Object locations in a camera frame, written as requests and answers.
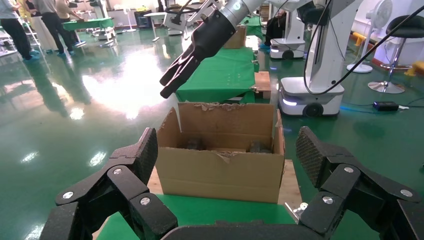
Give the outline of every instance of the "open cardboard box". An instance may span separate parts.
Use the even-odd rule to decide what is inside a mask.
[[[224,49],[240,49],[246,45],[246,26],[237,26],[237,31],[222,46]]]
[[[157,132],[164,194],[278,202],[285,145],[280,114],[273,124],[273,105],[180,102],[178,110],[180,121],[172,108]],[[206,150],[185,149],[193,138]],[[252,141],[272,153],[246,152]]]

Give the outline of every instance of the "black power adapter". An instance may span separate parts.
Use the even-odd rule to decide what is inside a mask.
[[[375,101],[372,106],[379,112],[394,112],[399,109],[394,101]]]

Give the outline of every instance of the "green table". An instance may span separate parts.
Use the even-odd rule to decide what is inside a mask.
[[[105,31],[104,35],[107,38],[107,41],[104,43],[104,45],[109,45],[114,42],[113,39],[110,39],[109,37],[109,34],[111,35],[111,37],[115,35],[113,27],[114,27],[114,21],[110,17],[90,19],[87,21],[69,21],[63,24],[63,28],[67,31],[75,31],[77,29],[96,29],[96,28],[100,28],[101,30],[104,30]],[[80,42],[77,47],[80,47],[86,43],[86,42],[81,42],[78,34],[76,35],[76,37],[78,38],[78,42]]]
[[[294,224],[282,205],[201,197],[157,195],[174,213],[179,226],[209,225],[215,221],[249,223],[263,220],[266,224]],[[119,213],[112,215],[97,240],[138,240]]]
[[[114,21],[112,18],[98,18],[98,19],[90,19],[87,21],[77,22],[77,21],[70,21],[65,22],[63,24],[63,28],[67,31],[73,31],[77,29],[105,29],[108,27],[113,27]]]
[[[224,49],[202,61],[187,82],[177,91],[179,101],[223,102],[244,95],[242,103],[254,103],[255,84],[252,49]]]
[[[256,36],[259,39],[262,39],[262,27],[261,20],[258,16],[245,17],[241,23],[242,26],[246,26],[246,35],[247,36]]]

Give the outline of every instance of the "metal stool base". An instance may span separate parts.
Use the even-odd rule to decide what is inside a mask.
[[[405,89],[403,86],[395,85],[391,82],[382,81],[372,81],[368,83],[368,87],[374,91],[380,92],[380,93],[386,93],[386,94],[401,94],[405,92]]]

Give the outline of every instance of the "gray shirt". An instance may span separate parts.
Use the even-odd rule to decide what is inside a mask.
[[[17,19],[18,14],[13,11],[13,5],[9,0],[0,0],[0,19]]]
[[[41,14],[56,13],[56,0],[32,0],[32,3]]]

